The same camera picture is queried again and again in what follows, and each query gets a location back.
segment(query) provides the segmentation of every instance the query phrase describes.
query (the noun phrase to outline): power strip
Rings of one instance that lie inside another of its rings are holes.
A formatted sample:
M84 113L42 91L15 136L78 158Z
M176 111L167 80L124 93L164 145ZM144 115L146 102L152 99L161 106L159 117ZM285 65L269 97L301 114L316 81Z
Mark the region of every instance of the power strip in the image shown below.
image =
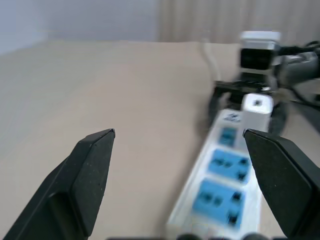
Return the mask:
M242 114L220 111L166 224L168 239L236 240L258 231L262 193L248 150L235 148Z

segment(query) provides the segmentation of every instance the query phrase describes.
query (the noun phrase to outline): white cable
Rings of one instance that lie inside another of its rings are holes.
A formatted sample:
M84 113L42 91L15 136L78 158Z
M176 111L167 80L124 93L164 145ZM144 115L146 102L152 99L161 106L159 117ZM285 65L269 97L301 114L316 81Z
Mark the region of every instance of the white cable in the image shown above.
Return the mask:
M217 61L211 53L211 43L207 38L200 42L200 53L209 68L212 83L215 84L215 81L221 81L221 73Z

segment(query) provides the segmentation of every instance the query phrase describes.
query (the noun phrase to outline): beige tabletop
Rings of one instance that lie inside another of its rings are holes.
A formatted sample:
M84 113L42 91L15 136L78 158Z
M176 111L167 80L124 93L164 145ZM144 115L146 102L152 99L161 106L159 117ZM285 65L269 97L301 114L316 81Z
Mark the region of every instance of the beige tabletop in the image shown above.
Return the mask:
M212 53L232 79L238 46ZM45 42L1 56L0 84L1 238L75 144L108 128L116 138L90 239L163 235L206 133L212 85L197 43ZM284 136L318 160L318 134L290 111ZM282 235L262 205L261 232Z

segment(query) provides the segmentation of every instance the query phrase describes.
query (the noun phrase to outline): electrical outlet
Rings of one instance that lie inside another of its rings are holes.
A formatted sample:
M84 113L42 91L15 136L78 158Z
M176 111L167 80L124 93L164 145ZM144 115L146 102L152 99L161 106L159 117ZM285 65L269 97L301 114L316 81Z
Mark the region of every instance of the electrical outlet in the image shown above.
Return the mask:
M237 129L233 127L224 127L219 138L219 144L233 147L237 136Z
M208 171L230 179L247 183L251 161L231 152L216 149L209 163Z
M205 179L193 202L194 212L238 229L245 205L245 193Z

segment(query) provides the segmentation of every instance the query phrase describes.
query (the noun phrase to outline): curtain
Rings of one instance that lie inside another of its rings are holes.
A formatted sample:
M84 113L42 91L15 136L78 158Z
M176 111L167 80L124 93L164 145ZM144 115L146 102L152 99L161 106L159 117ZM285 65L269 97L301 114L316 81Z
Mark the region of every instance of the curtain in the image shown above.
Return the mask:
M161 42L238 43L242 31L277 31L281 43L320 39L320 0L161 0Z

